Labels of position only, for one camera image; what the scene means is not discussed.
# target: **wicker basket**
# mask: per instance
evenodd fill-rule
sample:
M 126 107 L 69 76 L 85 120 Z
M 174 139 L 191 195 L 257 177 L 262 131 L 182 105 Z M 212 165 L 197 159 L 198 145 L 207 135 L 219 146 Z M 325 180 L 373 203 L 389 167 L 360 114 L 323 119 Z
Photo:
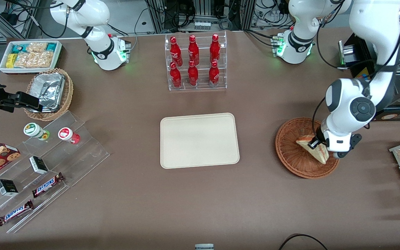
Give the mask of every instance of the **wicker basket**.
M 35 112 L 29 112 L 29 111 L 27 111 L 27 109 L 24 109 L 24 111 L 27 113 L 27 116 L 29 116 L 32 119 L 49 122 L 51 120 L 57 119 L 58 117 L 60 117 L 62 114 L 64 114 L 69 109 L 70 103 L 72 101 L 72 95 L 73 95 L 72 79 L 70 79 L 69 75 L 60 68 L 54 68 L 52 70 L 48 70 L 48 71 L 42 72 L 40 74 L 52 74 L 52 73 L 60 73 L 60 74 L 64 75 L 66 78 L 64 90 L 62 91 L 63 95 L 61 98 L 60 109 L 55 113 L 41 113 L 41 112 L 35 113 Z M 32 82 L 33 82 L 33 79 L 30 81 L 30 84 L 27 87 L 27 93 L 30 92 L 30 87 L 32 87 Z
M 314 128 L 319 125 L 320 122 L 314 120 Z M 310 118 L 299 117 L 287 121 L 277 132 L 276 152 L 285 167 L 294 174 L 307 179 L 322 178 L 338 166 L 339 160 L 330 154 L 324 165 L 295 142 L 300 136 L 309 134 L 313 134 Z

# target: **acrylic bottle rack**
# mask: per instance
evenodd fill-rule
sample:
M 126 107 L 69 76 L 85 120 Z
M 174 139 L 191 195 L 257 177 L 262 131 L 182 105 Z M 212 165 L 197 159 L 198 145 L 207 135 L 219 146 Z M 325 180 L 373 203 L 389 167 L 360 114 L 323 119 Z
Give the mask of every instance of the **acrylic bottle rack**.
M 199 72 L 199 82 L 196 87 L 189 84 L 188 68 L 189 68 L 189 36 L 192 34 L 169 34 L 165 36 L 165 55 L 166 55 L 166 70 L 168 72 L 168 86 L 169 90 L 215 90 L 215 89 L 226 89 L 227 88 L 227 40 L 226 32 L 205 32 L 205 33 L 194 33 L 196 42 L 199 46 L 200 51 L 200 64 L 197 65 Z M 219 83 L 217 87 L 210 87 L 209 85 L 209 69 L 211 68 L 211 62 L 209 60 L 209 47 L 212 42 L 212 35 L 219 35 L 220 43 L 220 59 L 218 61 L 217 68 L 220 71 Z M 171 58 L 171 43 L 169 39 L 175 36 L 177 38 L 177 44 L 181 49 L 181 57 L 183 59 L 183 65 L 178 67 L 181 73 L 181 88 L 176 89 L 171 81 L 171 75 L 169 74 L 171 68 L 169 64 L 172 62 Z
M 12 197 L 3 196 L 0 193 L 0 217 L 24 205 L 28 200 L 32 200 L 34 209 L 9 220 L 0 227 L 1 230 L 7 233 L 18 231 L 109 156 L 104 147 L 83 125 L 84 122 L 81 119 L 68 111 L 44 127 L 50 132 L 48 140 L 29 138 L 17 146 L 21 156 L 0 170 L 0 179 L 12 180 L 19 193 Z M 79 134 L 80 142 L 71 144 L 58 138 L 58 131 L 63 127 L 69 127 Z M 41 175 L 33 171 L 29 161 L 33 155 L 44 160 L 49 172 Z M 52 179 L 59 172 L 65 179 L 34 199 L 32 190 Z

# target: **beige tray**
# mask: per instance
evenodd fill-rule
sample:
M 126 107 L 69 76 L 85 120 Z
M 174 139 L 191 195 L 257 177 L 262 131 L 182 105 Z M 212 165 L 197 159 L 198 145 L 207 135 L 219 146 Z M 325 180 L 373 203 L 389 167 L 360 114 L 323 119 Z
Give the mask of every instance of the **beige tray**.
M 240 160 L 231 113 L 166 117 L 160 122 L 165 169 L 235 164 Z

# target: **brown table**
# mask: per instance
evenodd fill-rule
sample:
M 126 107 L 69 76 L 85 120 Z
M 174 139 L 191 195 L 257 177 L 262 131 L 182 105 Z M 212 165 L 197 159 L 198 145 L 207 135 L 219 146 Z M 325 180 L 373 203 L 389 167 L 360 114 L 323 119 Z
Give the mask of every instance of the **brown table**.
M 321 32 L 323 54 L 335 63 L 337 41 L 351 32 Z M 297 177 L 275 153 L 276 131 L 310 117 L 327 86 L 349 74 L 325 65 L 316 49 L 289 65 L 243 32 L 227 36 L 228 89 L 218 92 L 168 91 L 163 35 L 140 37 L 130 63 L 111 72 L 86 54 L 83 40 L 62 40 L 60 67 L 75 84 L 70 110 L 111 156 L 18 233 L 0 230 L 0 249 L 189 250 L 211 242 L 217 250 L 272 250 L 295 233 L 330 250 L 398 249 L 400 173 L 388 149 L 400 144 L 400 122 L 361 130 L 362 142 L 328 177 Z M 25 90 L 31 78 L 2 73 L 0 83 Z M 162 118 L 219 112 L 235 116 L 239 163 L 160 166 Z M 317 118 L 327 114 L 321 108 Z M 0 111 L 0 142 L 27 139 L 28 122 L 23 110 Z M 305 239 L 292 245 L 319 249 Z

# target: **red bottle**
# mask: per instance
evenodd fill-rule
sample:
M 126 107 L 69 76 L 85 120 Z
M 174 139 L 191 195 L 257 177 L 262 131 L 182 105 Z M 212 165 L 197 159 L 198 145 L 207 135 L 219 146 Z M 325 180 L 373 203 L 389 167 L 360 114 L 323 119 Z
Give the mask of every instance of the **red bottle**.
M 220 71 L 217 68 L 217 61 L 211 63 L 211 68 L 209 69 L 209 85 L 211 87 L 217 87 L 219 84 L 219 74 Z
M 214 60 L 219 61 L 220 59 L 220 44 L 219 44 L 219 35 L 214 34 L 212 36 L 211 47 L 209 47 L 210 57 L 209 60 L 213 63 Z
M 171 41 L 171 57 L 173 62 L 177 64 L 177 66 L 181 67 L 183 65 L 183 60 L 181 59 L 181 49 L 180 46 L 177 44 L 177 39 L 175 36 L 170 38 Z
M 189 36 L 189 48 L 187 48 L 189 52 L 189 60 L 194 60 L 195 65 L 200 63 L 200 53 L 199 46 L 195 41 L 195 35 Z
M 187 74 L 189 75 L 189 84 L 193 87 L 197 86 L 199 81 L 199 71 L 195 66 L 194 60 L 189 61 L 189 69 L 187 70 Z
M 181 74 L 180 71 L 177 69 L 177 65 L 175 62 L 171 62 L 171 71 L 169 74 L 171 75 L 171 80 L 173 82 L 174 88 L 179 89 L 181 88 Z

